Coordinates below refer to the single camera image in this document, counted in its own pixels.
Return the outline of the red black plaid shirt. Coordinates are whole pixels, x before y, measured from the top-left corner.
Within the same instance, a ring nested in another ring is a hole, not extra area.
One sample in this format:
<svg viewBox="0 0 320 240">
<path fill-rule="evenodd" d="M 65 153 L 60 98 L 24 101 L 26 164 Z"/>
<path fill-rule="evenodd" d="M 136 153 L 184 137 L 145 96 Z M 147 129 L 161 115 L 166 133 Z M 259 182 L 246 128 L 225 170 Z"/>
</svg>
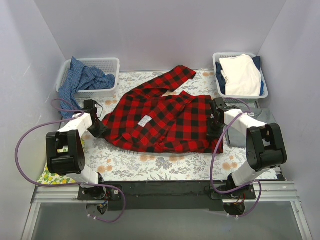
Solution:
<svg viewBox="0 0 320 240">
<path fill-rule="evenodd" d="M 213 153 L 218 139 L 207 139 L 209 95 L 174 92 L 196 76 L 180 65 L 125 93 L 102 123 L 105 140 L 124 150 L 141 153 Z"/>
</svg>

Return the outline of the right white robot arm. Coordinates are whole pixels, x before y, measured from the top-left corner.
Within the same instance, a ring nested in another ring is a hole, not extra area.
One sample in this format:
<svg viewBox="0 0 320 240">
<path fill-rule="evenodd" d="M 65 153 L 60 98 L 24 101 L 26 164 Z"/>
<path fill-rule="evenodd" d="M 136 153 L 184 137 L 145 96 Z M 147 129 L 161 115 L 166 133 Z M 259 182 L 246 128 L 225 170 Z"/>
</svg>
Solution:
<svg viewBox="0 0 320 240">
<path fill-rule="evenodd" d="M 208 122 L 208 135 L 218 138 L 210 163 L 211 191 L 219 195 L 228 195 L 237 199 L 249 189 L 257 178 L 270 169 L 287 162 L 287 152 L 281 128 L 276 123 L 264 123 L 249 116 L 237 106 L 228 106 L 223 98 L 215 98 L 210 102 L 212 117 Z M 216 154 L 227 131 L 233 128 L 246 138 L 246 161 L 231 173 L 220 188 L 216 188 L 213 180 L 213 169 Z"/>
</svg>

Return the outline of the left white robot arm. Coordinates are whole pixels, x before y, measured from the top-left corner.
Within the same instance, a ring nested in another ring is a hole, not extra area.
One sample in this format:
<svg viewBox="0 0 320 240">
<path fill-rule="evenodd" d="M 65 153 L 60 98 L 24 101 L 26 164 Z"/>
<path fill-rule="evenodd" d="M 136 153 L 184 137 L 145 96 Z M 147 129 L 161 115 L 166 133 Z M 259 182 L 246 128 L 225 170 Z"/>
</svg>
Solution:
<svg viewBox="0 0 320 240">
<path fill-rule="evenodd" d="M 107 189 L 101 184 L 103 177 L 86 165 L 82 144 L 85 132 L 90 132 L 97 139 L 107 135 L 108 128 L 98 118 L 97 105 L 95 100 L 85 100 L 84 114 L 75 115 L 75 119 L 64 127 L 46 135 L 46 157 L 50 173 L 69 176 L 80 182 L 84 194 L 103 200 L 107 198 Z"/>
</svg>

